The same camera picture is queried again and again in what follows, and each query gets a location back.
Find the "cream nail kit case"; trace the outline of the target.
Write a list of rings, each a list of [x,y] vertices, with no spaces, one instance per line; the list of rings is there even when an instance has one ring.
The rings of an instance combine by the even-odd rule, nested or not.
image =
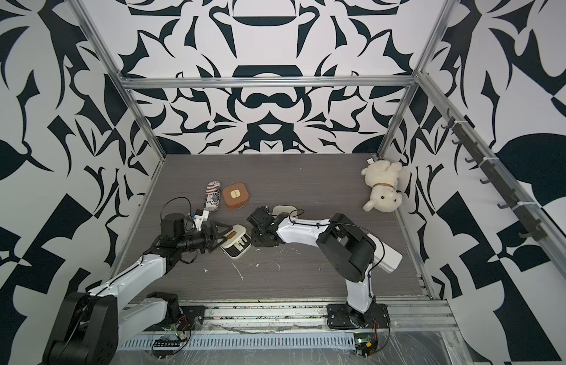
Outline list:
[[[243,225],[235,224],[222,243],[222,251],[231,259],[238,259],[251,247],[250,236]]]
[[[295,208],[295,206],[291,206],[291,205],[276,205],[272,209],[272,215],[279,216],[280,214],[285,214],[285,215],[290,214],[292,217],[297,217],[298,210]]]

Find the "brown nail kit case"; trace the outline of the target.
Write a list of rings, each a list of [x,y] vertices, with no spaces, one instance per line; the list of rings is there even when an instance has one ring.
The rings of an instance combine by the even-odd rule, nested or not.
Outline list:
[[[223,188],[222,197],[229,209],[241,208],[250,200],[248,189],[241,182]]]

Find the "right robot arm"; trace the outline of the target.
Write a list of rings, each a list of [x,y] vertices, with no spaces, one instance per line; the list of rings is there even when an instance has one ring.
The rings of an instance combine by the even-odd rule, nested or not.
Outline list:
[[[368,312],[374,302],[371,272],[374,269],[393,272],[403,255],[344,214],[320,221],[300,219],[298,215],[297,209],[278,215],[266,207],[255,209],[247,218],[252,225],[252,245],[274,247],[297,243],[319,248],[345,279],[347,305],[358,313]]]

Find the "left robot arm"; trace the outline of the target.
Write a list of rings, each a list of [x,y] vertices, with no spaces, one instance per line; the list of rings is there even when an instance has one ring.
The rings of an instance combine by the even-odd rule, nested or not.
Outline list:
[[[180,327],[183,312],[174,294],[154,293],[140,304],[129,303],[163,278],[185,252],[213,252],[232,226],[209,221],[187,229],[181,213],[161,219],[161,232],[140,258],[120,274],[88,292],[65,297],[44,350],[44,364],[108,364],[120,345],[154,325]]]

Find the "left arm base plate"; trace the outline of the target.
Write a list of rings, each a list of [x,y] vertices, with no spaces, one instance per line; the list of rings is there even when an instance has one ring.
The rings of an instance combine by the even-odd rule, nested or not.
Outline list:
[[[172,328],[178,332],[188,332],[200,327],[204,323],[206,306],[188,305],[179,306],[178,317]]]

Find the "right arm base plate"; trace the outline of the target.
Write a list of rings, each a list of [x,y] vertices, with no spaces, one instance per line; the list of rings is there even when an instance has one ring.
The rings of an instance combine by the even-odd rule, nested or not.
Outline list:
[[[360,313],[348,304],[328,304],[327,326],[335,330],[388,329],[390,317],[385,304],[373,302],[365,313]]]

